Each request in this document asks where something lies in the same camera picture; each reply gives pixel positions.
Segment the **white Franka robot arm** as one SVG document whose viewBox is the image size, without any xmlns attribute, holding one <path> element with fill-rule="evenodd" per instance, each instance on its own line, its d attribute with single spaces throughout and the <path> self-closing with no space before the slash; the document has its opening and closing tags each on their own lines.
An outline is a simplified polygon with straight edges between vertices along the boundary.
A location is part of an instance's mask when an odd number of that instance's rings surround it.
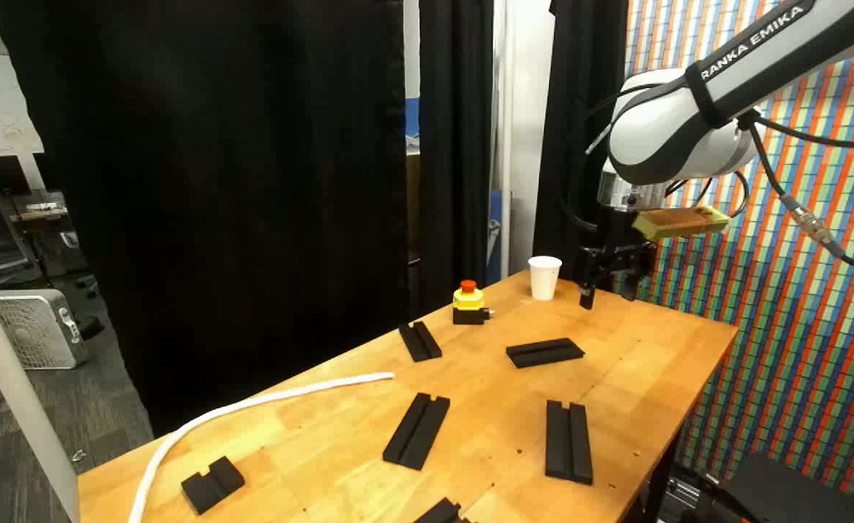
<svg viewBox="0 0 854 523">
<path fill-rule="evenodd" d="M 754 104 L 803 74 L 854 55 L 854 0 L 781 0 L 686 71 L 630 75 L 609 123 L 598 204 L 619 215 L 655 210 L 671 184 L 716 177 L 763 152 Z"/>
</svg>

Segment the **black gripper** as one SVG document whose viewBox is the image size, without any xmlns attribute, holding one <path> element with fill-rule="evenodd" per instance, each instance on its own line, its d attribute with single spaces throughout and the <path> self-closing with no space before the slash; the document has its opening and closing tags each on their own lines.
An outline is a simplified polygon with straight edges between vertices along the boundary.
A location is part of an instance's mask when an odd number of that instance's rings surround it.
<svg viewBox="0 0 854 523">
<path fill-rule="evenodd" d="M 591 309 L 594 289 L 639 293 L 642 279 L 655 268 L 655 244 L 633 229 L 630 215 L 612 215 L 577 251 L 581 309 Z"/>
</svg>

